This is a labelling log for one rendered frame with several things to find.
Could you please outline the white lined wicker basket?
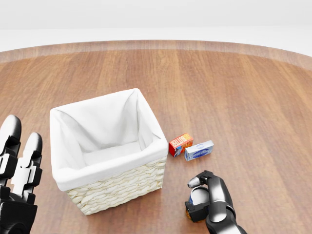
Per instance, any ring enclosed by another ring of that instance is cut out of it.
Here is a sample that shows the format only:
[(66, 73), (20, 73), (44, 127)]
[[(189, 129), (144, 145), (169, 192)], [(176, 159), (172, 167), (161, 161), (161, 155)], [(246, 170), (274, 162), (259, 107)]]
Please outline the white lined wicker basket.
[(53, 178), (84, 215), (163, 185), (168, 143), (137, 88), (51, 109), (50, 142)]

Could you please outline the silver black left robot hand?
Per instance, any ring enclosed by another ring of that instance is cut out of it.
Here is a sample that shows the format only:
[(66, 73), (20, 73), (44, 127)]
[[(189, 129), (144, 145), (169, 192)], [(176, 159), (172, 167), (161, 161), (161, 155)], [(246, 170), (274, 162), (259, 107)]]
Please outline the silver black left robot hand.
[(9, 115), (0, 126), (0, 234), (30, 234), (38, 209), (42, 137), (33, 132), (19, 157), (20, 137), (21, 121)]

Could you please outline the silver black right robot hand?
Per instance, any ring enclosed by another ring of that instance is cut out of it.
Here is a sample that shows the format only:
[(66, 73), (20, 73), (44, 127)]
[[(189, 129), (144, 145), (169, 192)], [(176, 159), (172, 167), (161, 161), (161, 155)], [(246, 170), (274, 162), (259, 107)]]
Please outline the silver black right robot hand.
[(222, 178), (205, 170), (188, 182), (190, 189), (197, 186), (203, 186), (209, 190), (210, 205), (206, 218), (212, 222), (221, 222), (224, 219), (236, 220), (233, 201)]

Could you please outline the alphabet soup tin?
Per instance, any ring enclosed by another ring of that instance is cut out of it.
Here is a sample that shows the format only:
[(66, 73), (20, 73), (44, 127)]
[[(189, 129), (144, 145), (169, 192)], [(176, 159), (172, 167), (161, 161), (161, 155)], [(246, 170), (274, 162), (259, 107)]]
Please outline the alphabet soup tin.
[(208, 188), (197, 186), (192, 189), (189, 200), (185, 202), (186, 215), (192, 222), (200, 222), (207, 217), (209, 205)]

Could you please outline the blue white cream cheese box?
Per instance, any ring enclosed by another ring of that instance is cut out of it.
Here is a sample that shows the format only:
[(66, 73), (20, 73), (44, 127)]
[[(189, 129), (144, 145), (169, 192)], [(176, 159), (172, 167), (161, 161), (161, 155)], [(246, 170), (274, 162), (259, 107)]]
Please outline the blue white cream cheese box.
[(188, 147), (185, 149), (185, 160), (190, 161), (208, 155), (212, 152), (213, 147), (214, 143), (212, 140)]

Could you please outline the red butter box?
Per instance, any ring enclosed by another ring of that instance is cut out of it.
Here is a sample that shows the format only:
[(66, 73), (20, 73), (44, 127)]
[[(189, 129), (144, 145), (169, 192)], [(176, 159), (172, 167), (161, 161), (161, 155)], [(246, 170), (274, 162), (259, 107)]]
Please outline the red butter box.
[(169, 142), (169, 153), (176, 157), (185, 152), (185, 149), (193, 145), (193, 137), (189, 133), (184, 133)]

